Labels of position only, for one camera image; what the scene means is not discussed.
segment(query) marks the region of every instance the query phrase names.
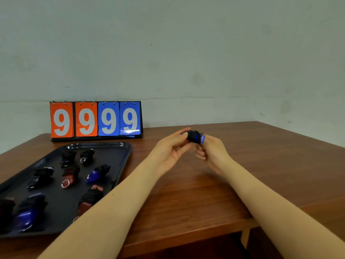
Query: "wooden table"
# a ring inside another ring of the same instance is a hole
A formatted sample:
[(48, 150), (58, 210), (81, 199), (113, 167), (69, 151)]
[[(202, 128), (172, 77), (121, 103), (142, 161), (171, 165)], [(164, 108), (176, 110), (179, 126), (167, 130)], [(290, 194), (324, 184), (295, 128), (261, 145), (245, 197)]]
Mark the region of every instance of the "wooden table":
[[(260, 122), (193, 125), (220, 138), (231, 157), (274, 191), (345, 239), (345, 148)], [(181, 127), (144, 130), (123, 178), (157, 141)], [(42, 134), (0, 155), (0, 181), (55, 148)], [(152, 190), (119, 257), (130, 257), (257, 226), (232, 188), (186, 153)], [(1, 258), (36, 258), (56, 236), (0, 240)]]

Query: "orange card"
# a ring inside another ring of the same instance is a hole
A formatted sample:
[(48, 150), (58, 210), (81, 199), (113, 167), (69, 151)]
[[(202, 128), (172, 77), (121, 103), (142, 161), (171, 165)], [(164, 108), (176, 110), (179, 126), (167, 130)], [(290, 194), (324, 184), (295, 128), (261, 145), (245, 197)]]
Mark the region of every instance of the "orange card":
[(74, 136), (73, 106), (68, 102), (50, 103), (51, 138)]
[(75, 102), (76, 136), (97, 136), (97, 103)]

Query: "person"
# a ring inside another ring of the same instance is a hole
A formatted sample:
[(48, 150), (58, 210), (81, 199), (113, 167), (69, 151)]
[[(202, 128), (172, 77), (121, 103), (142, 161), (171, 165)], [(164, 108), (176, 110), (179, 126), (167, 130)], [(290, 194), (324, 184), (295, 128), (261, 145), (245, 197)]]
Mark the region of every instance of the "person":
[[(161, 139), (122, 183), (59, 235), (39, 259), (116, 258), (155, 183), (192, 148), (188, 130)], [(196, 144), (196, 156), (229, 182), (285, 259), (345, 257), (342, 240), (236, 163), (220, 139), (206, 135), (202, 145)]]

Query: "wall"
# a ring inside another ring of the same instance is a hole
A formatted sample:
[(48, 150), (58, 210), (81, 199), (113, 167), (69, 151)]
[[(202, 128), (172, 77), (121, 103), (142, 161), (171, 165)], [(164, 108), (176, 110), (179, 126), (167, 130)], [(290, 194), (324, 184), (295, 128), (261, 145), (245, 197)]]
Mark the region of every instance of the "wall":
[(50, 100), (142, 100), (144, 127), (258, 120), (345, 146), (345, 0), (3, 0), (0, 152)]

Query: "white digit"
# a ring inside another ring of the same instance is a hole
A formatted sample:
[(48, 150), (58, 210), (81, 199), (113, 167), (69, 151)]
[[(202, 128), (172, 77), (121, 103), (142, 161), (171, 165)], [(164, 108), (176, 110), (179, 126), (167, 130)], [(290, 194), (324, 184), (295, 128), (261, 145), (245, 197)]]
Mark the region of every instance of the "white digit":
[[(110, 120), (107, 120), (107, 113), (110, 113)], [(102, 122), (105, 125), (111, 125), (108, 129), (107, 127), (103, 127), (102, 131), (105, 134), (112, 134), (115, 131), (116, 128), (116, 114), (113, 109), (106, 108), (102, 112)]]
[[(85, 114), (86, 113), (89, 115), (89, 120), (88, 121), (85, 121)], [(88, 108), (82, 109), (80, 111), (80, 113), (79, 113), (79, 121), (80, 121), (80, 123), (83, 126), (89, 126), (88, 129), (80, 128), (80, 132), (83, 135), (91, 134), (93, 129), (94, 129), (94, 127), (95, 127), (95, 117), (93, 115), (93, 112), (90, 109), (88, 109)]]
[[(132, 119), (131, 120), (128, 120), (128, 114), (129, 113), (132, 114)], [(135, 110), (133, 108), (127, 108), (126, 110), (124, 110), (124, 112), (123, 112), (123, 121), (125, 122), (126, 125), (133, 124), (131, 129), (129, 129), (129, 126), (124, 127), (123, 129), (125, 131), (136, 130), (137, 129), (138, 117), (137, 117), (137, 113), (135, 112)]]
[[(63, 115), (63, 121), (60, 122), (60, 115)], [(62, 130), (60, 129), (55, 129), (54, 132), (56, 133), (56, 135), (58, 136), (64, 136), (67, 134), (68, 130), (69, 130), (69, 116), (68, 113), (65, 109), (58, 109), (55, 111), (54, 113), (54, 123), (56, 124), (56, 126), (58, 127), (63, 127)]]

